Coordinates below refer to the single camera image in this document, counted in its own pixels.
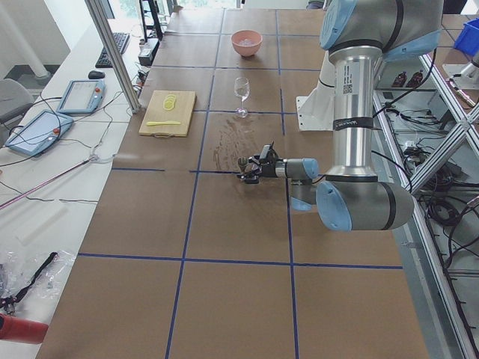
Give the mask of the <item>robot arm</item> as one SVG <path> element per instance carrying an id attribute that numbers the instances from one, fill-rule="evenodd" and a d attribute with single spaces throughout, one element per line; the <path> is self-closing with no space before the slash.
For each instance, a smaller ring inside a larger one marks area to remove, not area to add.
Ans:
<path id="1" fill-rule="evenodd" d="M 306 99 L 311 116 L 329 120 L 333 165 L 322 182 L 315 159 L 283 159 L 266 145 L 238 161 L 240 178 L 291 181 L 294 209 L 316 207 L 330 230 L 392 230 L 414 210 L 401 185 L 379 181 L 371 160 L 375 69 L 433 51 L 439 43 L 441 1 L 332 1 L 326 10 L 320 45 L 328 53 L 323 67 L 334 84 L 318 86 Z"/>

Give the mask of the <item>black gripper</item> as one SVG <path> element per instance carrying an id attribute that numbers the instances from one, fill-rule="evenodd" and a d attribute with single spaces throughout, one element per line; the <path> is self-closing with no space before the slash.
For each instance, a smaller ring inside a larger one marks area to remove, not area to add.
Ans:
<path id="1" fill-rule="evenodd" d="M 278 178 L 276 174 L 277 159 L 261 159 L 260 155 L 256 154 L 248 157 L 248 163 L 251 165 L 259 165 L 259 174 L 248 173 L 242 176 L 245 184 L 255 185 L 260 182 L 260 177 Z"/>

